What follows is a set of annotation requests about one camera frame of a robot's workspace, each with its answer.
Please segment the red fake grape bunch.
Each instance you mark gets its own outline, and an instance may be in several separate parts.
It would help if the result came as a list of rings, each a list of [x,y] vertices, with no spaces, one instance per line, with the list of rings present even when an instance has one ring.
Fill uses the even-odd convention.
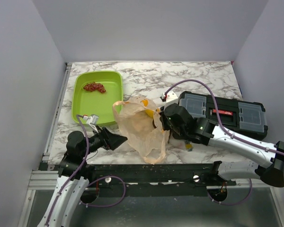
[[[96,83],[96,82],[86,84],[83,87],[83,89],[86,90],[86,91],[89,91],[89,92],[93,92],[93,91],[98,91],[100,93],[106,92],[104,85],[101,84],[101,83]]]

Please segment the yellow fake fruit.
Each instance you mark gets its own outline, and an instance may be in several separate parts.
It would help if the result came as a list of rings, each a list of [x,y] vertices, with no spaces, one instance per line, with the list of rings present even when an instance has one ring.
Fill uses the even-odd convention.
[[[160,109],[156,106],[156,104],[149,99],[143,99],[141,103],[143,103],[145,107],[146,114],[151,118],[154,117],[155,113],[158,113],[160,111]]]

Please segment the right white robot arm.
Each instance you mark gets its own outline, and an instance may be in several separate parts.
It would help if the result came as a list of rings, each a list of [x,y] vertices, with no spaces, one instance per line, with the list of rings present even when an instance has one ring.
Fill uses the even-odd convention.
[[[247,158],[241,162],[215,162],[208,174],[209,182],[220,185],[224,180],[259,179],[273,187],[284,187],[284,142],[262,142],[235,133],[207,118],[193,118],[176,103],[161,108],[163,128],[177,140],[222,148]]]

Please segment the black tool case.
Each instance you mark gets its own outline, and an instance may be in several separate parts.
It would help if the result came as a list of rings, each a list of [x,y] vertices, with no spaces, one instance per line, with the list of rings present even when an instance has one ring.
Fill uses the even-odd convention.
[[[178,104],[185,107],[194,118],[208,118],[218,121],[219,113],[224,127],[256,140],[267,136],[268,125],[266,110],[261,103],[245,102],[237,99],[215,98],[218,111],[215,110],[211,95],[182,92]]]

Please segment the orange printed plastic bag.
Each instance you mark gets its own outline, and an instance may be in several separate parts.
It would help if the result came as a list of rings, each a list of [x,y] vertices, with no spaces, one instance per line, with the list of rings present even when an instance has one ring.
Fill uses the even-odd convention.
[[[145,163],[161,163],[166,156],[166,146],[170,131],[163,130],[160,114],[149,117],[141,101],[144,96],[131,97],[127,101],[113,104],[113,114],[122,136],[128,138],[127,143],[136,150]]]

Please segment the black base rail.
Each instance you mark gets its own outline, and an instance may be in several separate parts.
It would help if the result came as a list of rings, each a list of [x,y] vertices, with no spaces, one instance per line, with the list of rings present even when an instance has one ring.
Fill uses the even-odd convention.
[[[83,197],[91,198],[99,187],[101,197],[207,196],[207,188],[218,190],[222,185],[235,186],[214,174],[214,164],[136,164],[88,165],[84,174],[95,183],[85,190]]]

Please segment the aluminium extrusion rail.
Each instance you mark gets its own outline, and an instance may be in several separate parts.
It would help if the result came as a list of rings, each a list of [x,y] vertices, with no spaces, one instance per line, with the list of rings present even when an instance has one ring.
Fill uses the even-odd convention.
[[[28,190],[54,190],[57,181],[57,171],[33,171],[30,176],[30,180],[28,183]],[[167,183],[163,184],[177,184],[183,183],[180,181],[168,181]],[[230,185],[227,184],[227,189],[232,188],[249,188],[249,180],[247,179],[235,179],[236,184]],[[270,187],[269,185],[263,183],[258,179],[252,179],[253,188],[267,188]]]

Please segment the green plastic tray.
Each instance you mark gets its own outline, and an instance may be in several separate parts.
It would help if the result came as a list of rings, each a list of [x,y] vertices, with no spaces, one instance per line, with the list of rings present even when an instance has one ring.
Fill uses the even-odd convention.
[[[88,83],[101,83],[106,92],[89,92],[83,89]],[[71,104],[71,116],[78,122],[76,115],[98,115],[100,126],[115,124],[112,106],[123,100],[123,80],[120,73],[115,71],[86,72],[76,78]]]

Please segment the small yellow blue connector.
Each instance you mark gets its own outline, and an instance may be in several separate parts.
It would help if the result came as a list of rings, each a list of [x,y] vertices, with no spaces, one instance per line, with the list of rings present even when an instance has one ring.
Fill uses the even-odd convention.
[[[190,141],[185,140],[185,148],[188,152],[193,151],[193,145],[190,143]]]

